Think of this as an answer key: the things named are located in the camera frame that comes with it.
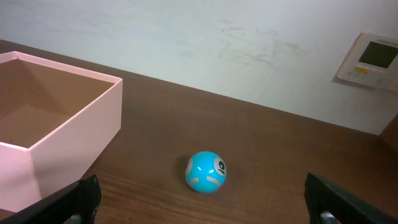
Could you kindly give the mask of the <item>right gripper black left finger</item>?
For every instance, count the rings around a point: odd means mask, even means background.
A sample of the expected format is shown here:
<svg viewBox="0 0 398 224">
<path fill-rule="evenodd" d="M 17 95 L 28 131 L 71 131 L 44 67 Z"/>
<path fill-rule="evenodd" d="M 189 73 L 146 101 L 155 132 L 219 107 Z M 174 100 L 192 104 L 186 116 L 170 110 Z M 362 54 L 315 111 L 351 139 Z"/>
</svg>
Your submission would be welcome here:
<svg viewBox="0 0 398 224">
<path fill-rule="evenodd" d="M 91 175 L 1 220 L 1 224 L 94 224 L 100 201 L 99 180 Z"/>
</svg>

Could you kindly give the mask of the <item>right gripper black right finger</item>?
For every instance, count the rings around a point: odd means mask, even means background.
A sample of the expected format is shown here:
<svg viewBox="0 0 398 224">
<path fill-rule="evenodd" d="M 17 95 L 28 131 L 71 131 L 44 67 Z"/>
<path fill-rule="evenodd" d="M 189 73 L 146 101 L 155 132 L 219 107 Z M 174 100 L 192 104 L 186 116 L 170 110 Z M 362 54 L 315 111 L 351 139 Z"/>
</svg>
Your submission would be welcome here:
<svg viewBox="0 0 398 224">
<path fill-rule="evenodd" d="M 311 172 L 307 174 L 304 197 L 311 224 L 397 224 L 397 218 L 368 204 L 318 174 Z"/>
</svg>

